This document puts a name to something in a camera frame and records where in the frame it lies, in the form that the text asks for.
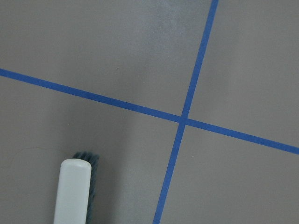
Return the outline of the beige brush with black bristles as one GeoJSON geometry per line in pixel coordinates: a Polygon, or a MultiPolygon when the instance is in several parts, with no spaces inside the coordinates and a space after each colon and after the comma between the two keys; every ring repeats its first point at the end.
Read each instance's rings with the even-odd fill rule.
{"type": "Polygon", "coordinates": [[[53,223],[91,223],[98,164],[99,156],[91,152],[61,163],[53,223]]]}

